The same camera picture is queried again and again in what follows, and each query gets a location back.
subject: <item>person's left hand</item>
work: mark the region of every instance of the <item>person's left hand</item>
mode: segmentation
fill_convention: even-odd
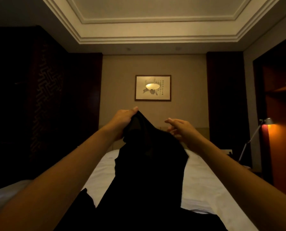
[[[111,121],[103,128],[114,134],[114,139],[119,140],[123,137],[123,129],[130,123],[131,117],[137,113],[138,107],[130,110],[118,110]]]

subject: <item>person's left arm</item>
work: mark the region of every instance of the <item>person's left arm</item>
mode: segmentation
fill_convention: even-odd
[[[137,107],[119,110],[107,125],[19,192],[0,211],[0,230],[53,230],[137,111]]]

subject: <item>wall socket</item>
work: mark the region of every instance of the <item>wall socket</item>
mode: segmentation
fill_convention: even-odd
[[[221,150],[222,150],[223,153],[226,154],[226,155],[231,155],[231,154],[233,154],[232,149],[221,149]]]

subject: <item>picture frame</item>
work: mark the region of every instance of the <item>picture frame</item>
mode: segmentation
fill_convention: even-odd
[[[149,83],[159,84],[158,89],[146,87]],[[136,75],[135,101],[171,101],[171,75]]]

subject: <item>person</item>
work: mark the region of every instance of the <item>person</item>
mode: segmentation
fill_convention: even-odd
[[[0,230],[53,230],[108,147],[122,138],[138,108],[113,119],[34,179],[0,211]],[[168,118],[168,131],[199,154],[260,230],[286,230],[286,195],[223,154],[187,121]]]

